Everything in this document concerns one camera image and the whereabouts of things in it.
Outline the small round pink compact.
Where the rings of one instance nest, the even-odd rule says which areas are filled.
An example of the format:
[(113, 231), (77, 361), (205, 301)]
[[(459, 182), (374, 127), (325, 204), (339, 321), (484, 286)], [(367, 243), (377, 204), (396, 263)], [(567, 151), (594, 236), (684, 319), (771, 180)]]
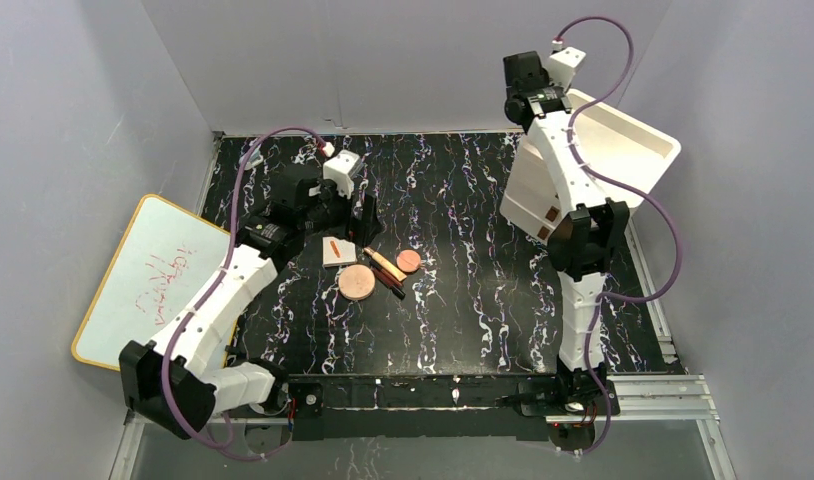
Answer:
[(397, 255), (396, 265), (405, 274), (412, 274), (422, 267), (422, 259), (417, 251), (405, 249)]

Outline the white drawer organizer box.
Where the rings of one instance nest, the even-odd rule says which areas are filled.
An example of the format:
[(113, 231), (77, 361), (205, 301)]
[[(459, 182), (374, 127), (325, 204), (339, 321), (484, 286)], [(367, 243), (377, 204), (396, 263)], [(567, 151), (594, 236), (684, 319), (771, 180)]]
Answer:
[(504, 218), (543, 243), (579, 204), (600, 206), (610, 199), (631, 212), (641, 205), (640, 196), (586, 168), (649, 193), (681, 151), (677, 139), (604, 103), (577, 116), (572, 140), (568, 120), (565, 112), (551, 113), (520, 138), (499, 207)]

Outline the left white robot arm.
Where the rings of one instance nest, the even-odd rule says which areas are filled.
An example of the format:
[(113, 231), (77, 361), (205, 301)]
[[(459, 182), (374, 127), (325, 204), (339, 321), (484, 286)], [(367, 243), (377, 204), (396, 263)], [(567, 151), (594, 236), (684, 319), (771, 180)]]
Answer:
[(252, 359), (215, 368), (209, 361), (240, 315), (303, 250), (308, 236), (331, 232), (366, 246), (381, 232), (377, 200), (354, 215), (354, 179), (362, 161), (343, 151), (321, 168), (292, 164), (273, 178), (266, 204), (235, 227), (229, 253), (196, 296), (149, 341), (129, 341), (119, 355), (125, 403), (181, 439), (219, 414), (287, 403), (283, 367)]

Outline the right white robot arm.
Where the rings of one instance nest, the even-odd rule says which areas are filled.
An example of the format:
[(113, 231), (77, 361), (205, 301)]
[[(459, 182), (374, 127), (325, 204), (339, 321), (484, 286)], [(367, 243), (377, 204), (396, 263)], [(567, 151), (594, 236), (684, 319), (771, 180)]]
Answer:
[(559, 395), (566, 403), (584, 403), (605, 387), (603, 354), (595, 340), (597, 309), (630, 211), (625, 202), (607, 197), (573, 155), (573, 106), (567, 92), (583, 55), (567, 48), (559, 57), (556, 78), (535, 51), (503, 59), (504, 112), (524, 135), (500, 211), (547, 247), (563, 299)]

